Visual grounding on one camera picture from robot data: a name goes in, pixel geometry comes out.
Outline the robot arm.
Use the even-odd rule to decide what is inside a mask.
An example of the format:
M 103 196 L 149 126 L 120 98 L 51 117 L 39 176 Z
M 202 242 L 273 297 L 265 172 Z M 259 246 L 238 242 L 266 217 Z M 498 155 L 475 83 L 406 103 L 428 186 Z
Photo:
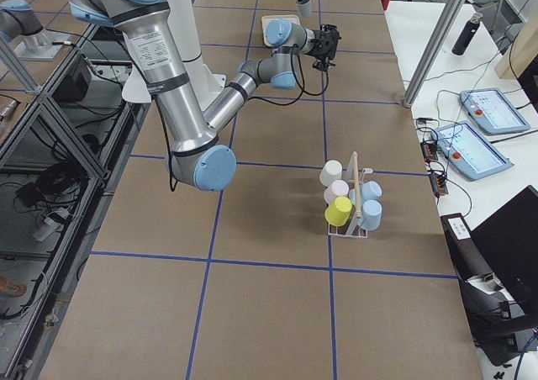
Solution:
M 162 123 L 171 131 L 171 177 L 207 192 L 223 190 L 234 177 L 235 154 L 219 143 L 218 133 L 253 92 L 265 83 L 295 88 L 301 55 L 312 56 L 313 67 L 327 71 L 340 41 L 332 24 L 311 30 L 286 19 L 272 20 L 265 30 L 271 56 L 245 61 L 236 78 L 202 106 L 198 99 L 207 83 L 194 70 L 201 51 L 192 0 L 70 0 L 70 6 L 75 18 L 123 33 L 145 83 L 142 92 L 156 102 Z

